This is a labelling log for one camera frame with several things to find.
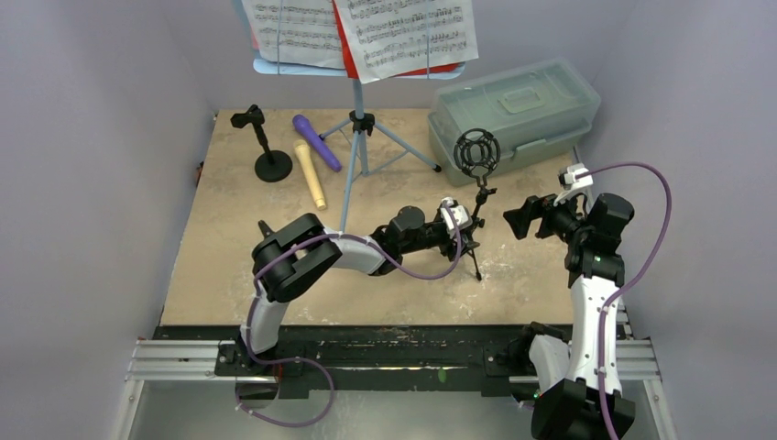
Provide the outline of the black round-base microphone stand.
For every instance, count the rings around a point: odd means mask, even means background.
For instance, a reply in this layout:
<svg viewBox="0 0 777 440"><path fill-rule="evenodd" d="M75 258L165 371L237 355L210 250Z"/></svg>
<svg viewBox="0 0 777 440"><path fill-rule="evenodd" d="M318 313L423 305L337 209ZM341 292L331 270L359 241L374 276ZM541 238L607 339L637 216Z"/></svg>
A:
<svg viewBox="0 0 777 440"><path fill-rule="evenodd" d="M250 105L245 112L235 113L230 118L234 128L252 126L262 153L257 157L254 173L263 182L280 182L286 179L293 164L290 156L281 150L271 149L263 125L266 118L263 111L256 105Z"/></svg>

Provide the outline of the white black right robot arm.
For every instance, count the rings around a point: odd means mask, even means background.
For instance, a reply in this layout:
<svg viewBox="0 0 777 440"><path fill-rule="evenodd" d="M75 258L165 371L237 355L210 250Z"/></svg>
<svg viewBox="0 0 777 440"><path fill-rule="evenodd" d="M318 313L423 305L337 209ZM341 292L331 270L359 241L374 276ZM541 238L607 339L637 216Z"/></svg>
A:
<svg viewBox="0 0 777 440"><path fill-rule="evenodd" d="M574 314L570 341L536 327L514 349L517 366L537 372L539 380L531 417L535 439L619 439L634 424L636 404L624 397L617 369L619 300L614 296L625 283L617 249L633 216L629 201L607 192L598 195L588 214L578 213L575 199L561 202L554 194L530 196L503 214L517 239L525 238L538 219L538 238L556 236L567 245L564 266Z"/></svg>

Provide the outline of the purple toy microphone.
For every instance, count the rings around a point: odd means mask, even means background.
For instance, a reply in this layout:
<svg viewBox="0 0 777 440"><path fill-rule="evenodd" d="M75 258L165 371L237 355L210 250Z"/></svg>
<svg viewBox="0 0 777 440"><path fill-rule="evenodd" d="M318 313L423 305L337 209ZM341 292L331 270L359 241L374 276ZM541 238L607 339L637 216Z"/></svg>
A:
<svg viewBox="0 0 777 440"><path fill-rule="evenodd" d="M292 125L295 130L308 142L318 155L323 159L324 163L333 171L339 172L343 166L340 160L334 155L334 153L325 144L324 140L314 130L310 120L302 114L297 114L292 118Z"/></svg>

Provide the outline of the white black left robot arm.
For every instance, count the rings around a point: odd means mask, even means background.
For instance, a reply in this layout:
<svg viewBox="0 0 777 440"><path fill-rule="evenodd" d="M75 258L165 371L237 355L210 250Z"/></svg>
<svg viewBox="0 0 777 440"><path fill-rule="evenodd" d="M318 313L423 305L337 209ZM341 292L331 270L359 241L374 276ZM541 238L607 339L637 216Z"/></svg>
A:
<svg viewBox="0 0 777 440"><path fill-rule="evenodd" d="M400 270L404 256L436 248L453 266L478 247L474 233L484 219L452 198L445 198L433 220L417 206L404 206L368 236L325 226L316 214L303 214L281 229L257 223L261 241L251 252L256 293L240 330L237 362L249 374L270 369L273 348L289 304L306 293L328 270L354 270L379 277Z"/></svg>

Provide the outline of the black tripod microphone stand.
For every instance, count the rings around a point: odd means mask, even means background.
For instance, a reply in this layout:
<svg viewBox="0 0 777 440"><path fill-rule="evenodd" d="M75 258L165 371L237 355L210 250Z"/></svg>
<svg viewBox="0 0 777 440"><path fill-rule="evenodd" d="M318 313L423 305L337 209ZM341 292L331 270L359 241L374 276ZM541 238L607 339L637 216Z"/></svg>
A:
<svg viewBox="0 0 777 440"><path fill-rule="evenodd" d="M468 178L474 179L478 192L476 194L476 207L471 214L473 224L465 228L465 250L473 260L475 277L482 281L475 249L480 246L474 240L474 233L478 228L485 226L485 219L479 215L481 207L487 202L490 195L497 189L489 189L487 179L497 168L500 162L500 145L496 137L484 128L471 128L460 135L454 144L454 163L456 167Z"/></svg>

